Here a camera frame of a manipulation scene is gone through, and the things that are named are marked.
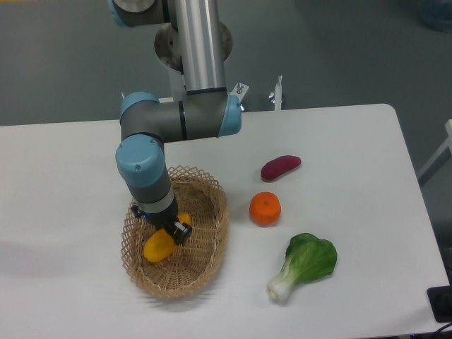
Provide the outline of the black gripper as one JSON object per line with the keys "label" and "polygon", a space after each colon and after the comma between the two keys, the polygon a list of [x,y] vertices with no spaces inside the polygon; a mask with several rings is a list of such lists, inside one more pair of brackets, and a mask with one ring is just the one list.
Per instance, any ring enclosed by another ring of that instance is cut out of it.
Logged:
{"label": "black gripper", "polygon": [[169,203],[166,207],[162,203],[139,203],[139,207],[132,205],[130,211],[135,219],[147,220],[156,229],[166,231],[177,246],[183,246],[191,235],[189,223],[177,222],[177,203]]}

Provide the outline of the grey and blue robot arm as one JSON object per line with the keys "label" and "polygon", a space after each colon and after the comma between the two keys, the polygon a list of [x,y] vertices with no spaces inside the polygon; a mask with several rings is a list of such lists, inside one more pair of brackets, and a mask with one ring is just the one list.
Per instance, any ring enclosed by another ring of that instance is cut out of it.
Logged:
{"label": "grey and blue robot arm", "polygon": [[164,146],[240,131],[241,102],[225,82],[231,42],[215,1],[111,1],[109,10],[124,27],[161,24],[171,32],[163,44],[170,67],[182,76],[181,97],[161,102],[151,93],[126,95],[115,160],[135,200],[134,215],[181,245],[191,227],[178,218]]}

